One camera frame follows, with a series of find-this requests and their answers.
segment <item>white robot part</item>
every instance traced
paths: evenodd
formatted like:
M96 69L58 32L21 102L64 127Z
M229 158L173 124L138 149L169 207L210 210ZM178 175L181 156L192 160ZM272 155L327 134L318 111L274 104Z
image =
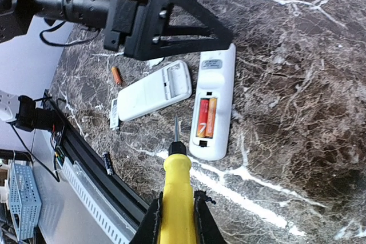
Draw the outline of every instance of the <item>white robot part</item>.
M19 112L19 106L20 102L17 95L0 90L0 120L5 122L14 121L16 114Z

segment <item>battery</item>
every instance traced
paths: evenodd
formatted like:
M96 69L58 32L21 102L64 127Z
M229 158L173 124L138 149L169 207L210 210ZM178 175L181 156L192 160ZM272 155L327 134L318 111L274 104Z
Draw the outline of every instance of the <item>battery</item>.
M215 128L215 116L216 116L216 106L217 106L217 98L210 98L210 103L208 106L208 116L207 116L207 128L205 137L212 138L213 131Z
M210 103L209 99L207 98L201 99L200 113L198 115L197 133L196 133L197 137L205 137L209 103Z
M109 153L107 151L105 151L102 154L102 157L103 157L103 160L104 160L104 166L105 166L105 169L107 171L107 175L114 174L114 170L113 170L113 166L112 166L112 161L110 160Z

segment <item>blue plastic basket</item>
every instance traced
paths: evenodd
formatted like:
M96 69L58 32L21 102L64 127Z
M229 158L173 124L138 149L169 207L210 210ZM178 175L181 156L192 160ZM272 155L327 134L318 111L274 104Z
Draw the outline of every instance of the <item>blue plastic basket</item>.
M18 240L33 237L42 202L30 166L12 165L9 206Z

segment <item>red battery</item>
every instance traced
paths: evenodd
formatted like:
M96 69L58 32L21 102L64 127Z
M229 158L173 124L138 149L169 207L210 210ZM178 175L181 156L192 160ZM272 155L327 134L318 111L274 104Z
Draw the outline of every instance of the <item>red battery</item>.
M198 124L197 124L197 137L205 137L206 126L207 126L207 116L208 116L208 106L210 100L207 98L202 98L200 102L200 113L198 114Z

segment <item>gray floor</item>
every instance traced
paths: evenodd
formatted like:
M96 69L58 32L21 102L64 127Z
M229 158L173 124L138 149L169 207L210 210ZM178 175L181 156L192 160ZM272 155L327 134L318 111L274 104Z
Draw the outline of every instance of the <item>gray floor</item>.
M227 156L192 158L192 183L217 201L228 243L364 243L366 236L366 0L198 0L235 33L236 80ZM71 40L85 34L75 29ZM109 130L124 87L167 63L187 62L196 85L199 54L150 68L111 54L102 37L68 48L51 92L91 146L108 150L121 178L150 202L175 113L188 144L194 97Z

